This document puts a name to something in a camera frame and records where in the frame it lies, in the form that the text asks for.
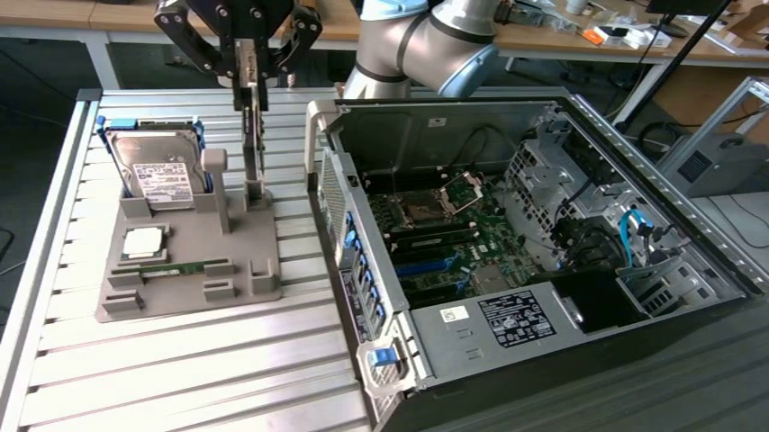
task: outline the blue ram slot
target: blue ram slot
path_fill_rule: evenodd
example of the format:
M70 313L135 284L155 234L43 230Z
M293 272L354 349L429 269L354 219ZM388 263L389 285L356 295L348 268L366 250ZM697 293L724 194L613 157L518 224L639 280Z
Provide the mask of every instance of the blue ram slot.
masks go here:
M428 261L426 263L402 265L400 267L396 267L396 274L400 277L405 277L405 276L424 275L425 273L445 272L452 268L452 264L454 264L454 259L457 259L458 255L460 254L454 255L450 258L440 259L437 261Z

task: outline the table leg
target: table leg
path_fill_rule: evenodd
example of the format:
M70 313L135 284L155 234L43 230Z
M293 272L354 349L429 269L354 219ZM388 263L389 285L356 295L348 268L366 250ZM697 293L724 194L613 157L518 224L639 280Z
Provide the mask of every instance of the table leg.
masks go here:
M647 73L647 76L643 78L643 81L639 84L639 87L636 87L636 90L628 96L628 102L625 103L623 110L617 114L617 117L612 121L612 124L617 124L620 122L624 122L625 119L628 119L631 112L633 111L633 109L639 105L639 102L644 99L644 96L649 92L649 89L652 88L652 86L657 82L657 79L660 79L663 72L665 72L665 68L668 67L668 63L669 63L669 61L652 66L652 68L649 69L649 72Z
M86 44L86 48L89 49L102 88L105 90L119 89L121 81L118 80L113 57L110 56L110 39L107 38L107 34L90 32L81 37L81 42Z
M506 72L510 72L513 70L514 63L516 63L516 57L508 57L508 64L505 65Z

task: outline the motherboard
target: motherboard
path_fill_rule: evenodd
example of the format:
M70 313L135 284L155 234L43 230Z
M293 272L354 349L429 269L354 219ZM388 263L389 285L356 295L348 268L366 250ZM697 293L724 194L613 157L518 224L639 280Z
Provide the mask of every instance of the motherboard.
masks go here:
M524 286L544 271L493 197L493 182L470 171L441 178L444 185L428 189L393 178L389 192L368 196L414 309Z

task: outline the white label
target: white label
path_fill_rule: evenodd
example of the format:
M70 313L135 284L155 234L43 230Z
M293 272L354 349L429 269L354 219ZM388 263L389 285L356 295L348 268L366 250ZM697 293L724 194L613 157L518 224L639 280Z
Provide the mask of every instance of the white label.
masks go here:
M149 202L174 203L193 200L193 187L185 164L134 164L134 172Z
M441 309L441 317L444 322L453 322L468 319L470 315L468 315L468 309L464 306L457 306L456 308Z
M416 241L416 242L412 244L412 247L413 247L413 248L420 248L421 246L437 245L441 241L444 241L444 238L433 238L432 240Z
M428 120L429 128L442 128L446 126L446 117L434 117Z
M163 276L177 276L181 275L182 272L179 270L162 270L158 272L147 272L142 274L142 277L163 277Z

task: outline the warning label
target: warning label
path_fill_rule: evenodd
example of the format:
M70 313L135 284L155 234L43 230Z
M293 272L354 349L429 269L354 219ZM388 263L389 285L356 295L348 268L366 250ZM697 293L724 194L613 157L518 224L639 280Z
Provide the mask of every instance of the warning label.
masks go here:
M556 329L530 291L480 301L478 305L504 347L516 347L556 335Z
M193 200L193 187L185 164L134 164L134 172L145 198L151 203Z

